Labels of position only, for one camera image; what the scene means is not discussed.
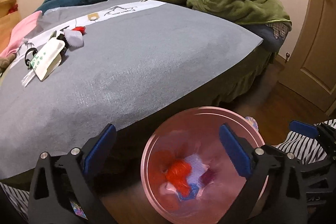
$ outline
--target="zebra striped fabric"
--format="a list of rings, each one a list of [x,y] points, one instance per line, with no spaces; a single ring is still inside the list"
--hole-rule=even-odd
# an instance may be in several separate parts
[[[14,208],[18,211],[22,218],[28,222],[29,192],[7,186],[1,182],[0,186]]]
[[[324,123],[336,128],[336,119],[325,121]],[[276,148],[288,153],[292,152],[303,164],[310,164],[323,160],[327,154],[314,139],[300,135],[296,132],[289,132],[287,139],[276,146]]]

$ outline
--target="gray bed cover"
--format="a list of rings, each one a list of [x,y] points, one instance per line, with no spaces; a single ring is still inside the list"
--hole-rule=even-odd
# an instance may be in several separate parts
[[[70,19],[139,0],[109,0],[47,13],[47,30]],[[0,179],[35,167],[41,152],[82,147],[107,123],[117,130],[190,93],[262,41],[224,19],[172,4],[87,26],[85,46],[45,81],[21,85],[21,60],[0,88]]]

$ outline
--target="black headphones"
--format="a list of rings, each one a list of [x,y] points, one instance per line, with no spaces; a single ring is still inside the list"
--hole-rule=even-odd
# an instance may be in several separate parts
[[[37,54],[37,48],[30,48],[28,51],[26,51],[25,55],[25,64],[29,68],[30,67],[30,60],[27,58],[27,54],[33,52],[33,57]]]

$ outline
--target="pink blanket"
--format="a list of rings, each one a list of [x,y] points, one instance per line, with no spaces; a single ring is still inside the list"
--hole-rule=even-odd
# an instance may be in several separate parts
[[[21,20],[13,28],[9,44],[3,52],[0,53],[0,57],[7,57],[17,51],[17,48],[21,46],[22,39],[36,27],[37,19],[41,14],[42,11],[37,11]]]

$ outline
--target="door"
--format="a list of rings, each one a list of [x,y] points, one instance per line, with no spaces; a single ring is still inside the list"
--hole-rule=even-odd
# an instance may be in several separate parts
[[[336,0],[309,0],[300,37],[279,82],[324,112],[333,105],[336,99]]]

